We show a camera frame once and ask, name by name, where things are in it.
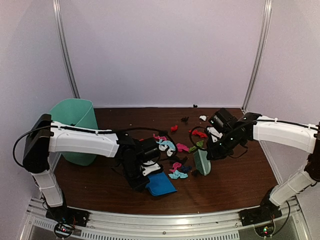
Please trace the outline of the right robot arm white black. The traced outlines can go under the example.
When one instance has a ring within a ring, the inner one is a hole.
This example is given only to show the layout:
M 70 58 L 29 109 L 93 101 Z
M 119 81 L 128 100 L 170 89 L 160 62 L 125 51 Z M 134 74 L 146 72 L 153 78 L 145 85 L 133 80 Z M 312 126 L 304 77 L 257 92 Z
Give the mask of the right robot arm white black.
M 308 153 L 306 165 L 267 193 L 263 205 L 256 210 L 259 220 L 268 220 L 276 212 L 275 206 L 282 205 L 320 181 L 319 125 L 279 120 L 253 112 L 236 118 L 225 108 L 218 110 L 209 123 L 211 126 L 206 129 L 206 152 L 210 161 L 230 157 L 235 147 L 246 147 L 249 141 L 276 143 Z

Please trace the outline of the mint green hand brush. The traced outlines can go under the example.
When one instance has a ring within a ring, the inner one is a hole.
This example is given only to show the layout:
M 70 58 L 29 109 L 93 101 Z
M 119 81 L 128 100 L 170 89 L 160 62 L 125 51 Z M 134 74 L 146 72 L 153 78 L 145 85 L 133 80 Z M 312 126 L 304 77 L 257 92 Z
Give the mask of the mint green hand brush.
M 193 153 L 194 163 L 196 169 L 203 176 L 207 176 L 211 172 L 211 161 L 207 159 L 207 152 L 197 149 Z

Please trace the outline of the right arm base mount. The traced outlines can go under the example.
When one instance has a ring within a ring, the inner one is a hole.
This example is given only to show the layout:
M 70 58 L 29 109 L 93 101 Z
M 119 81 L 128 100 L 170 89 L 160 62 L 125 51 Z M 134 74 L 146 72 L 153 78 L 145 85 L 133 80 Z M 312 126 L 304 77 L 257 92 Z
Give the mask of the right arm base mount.
M 270 194 L 272 190 L 273 187 L 267 191 L 259 206 L 243 209 L 238 213 L 242 226 L 255 225 L 271 221 L 275 218 L 280 218 L 283 215 L 280 207 L 274 205 L 270 201 Z

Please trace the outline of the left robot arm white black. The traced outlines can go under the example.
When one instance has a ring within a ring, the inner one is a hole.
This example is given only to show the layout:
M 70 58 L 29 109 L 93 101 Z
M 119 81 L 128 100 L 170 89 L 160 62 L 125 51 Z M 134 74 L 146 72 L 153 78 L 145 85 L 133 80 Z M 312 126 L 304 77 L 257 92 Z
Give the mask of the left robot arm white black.
M 98 130 L 66 125 L 43 114 L 26 134 L 22 166 L 35 178 L 47 205 L 61 222 L 69 221 L 72 211 L 65 206 L 63 191 L 48 161 L 49 154 L 56 152 L 117 159 L 130 187 L 138 192 L 149 183 L 149 175 L 163 171 L 163 166 L 158 164 L 159 145 L 152 137 L 138 140 L 129 135 L 129 129 Z

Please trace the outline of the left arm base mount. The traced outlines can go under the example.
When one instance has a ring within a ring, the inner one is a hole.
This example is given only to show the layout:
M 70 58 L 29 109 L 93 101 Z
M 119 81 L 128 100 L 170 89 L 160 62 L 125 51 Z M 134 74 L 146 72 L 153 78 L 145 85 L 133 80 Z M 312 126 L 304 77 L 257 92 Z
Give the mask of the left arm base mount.
M 80 210 L 72 207 L 68 207 L 65 203 L 58 207 L 51 207 L 46 204 L 46 217 L 51 220 L 55 220 L 58 223 L 69 225 L 86 227 L 89 219 L 89 212 L 86 210 Z

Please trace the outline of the blue plastic dustpan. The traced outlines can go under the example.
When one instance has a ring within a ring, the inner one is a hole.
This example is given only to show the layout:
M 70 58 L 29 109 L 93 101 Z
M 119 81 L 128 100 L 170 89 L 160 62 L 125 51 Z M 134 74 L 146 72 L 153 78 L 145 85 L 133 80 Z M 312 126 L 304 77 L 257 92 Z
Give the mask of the blue plastic dustpan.
M 169 178 L 164 172 L 152 174 L 148 176 L 149 183 L 146 189 L 154 197 L 164 196 L 177 192 Z

